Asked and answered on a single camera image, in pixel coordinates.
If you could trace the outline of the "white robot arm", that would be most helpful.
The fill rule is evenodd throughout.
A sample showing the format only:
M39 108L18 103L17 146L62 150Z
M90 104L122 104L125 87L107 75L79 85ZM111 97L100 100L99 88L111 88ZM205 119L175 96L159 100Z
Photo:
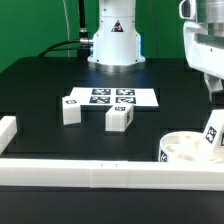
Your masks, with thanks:
M135 6L136 0L99 0L91 68L114 73L144 66ZM179 16L188 65L204 73L210 99L224 103L224 0L182 0Z

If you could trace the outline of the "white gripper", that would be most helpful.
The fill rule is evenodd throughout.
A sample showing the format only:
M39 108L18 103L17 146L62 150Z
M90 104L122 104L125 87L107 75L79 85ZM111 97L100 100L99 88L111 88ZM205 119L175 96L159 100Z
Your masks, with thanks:
M224 102L224 0L182 0L187 62L204 72L211 102Z

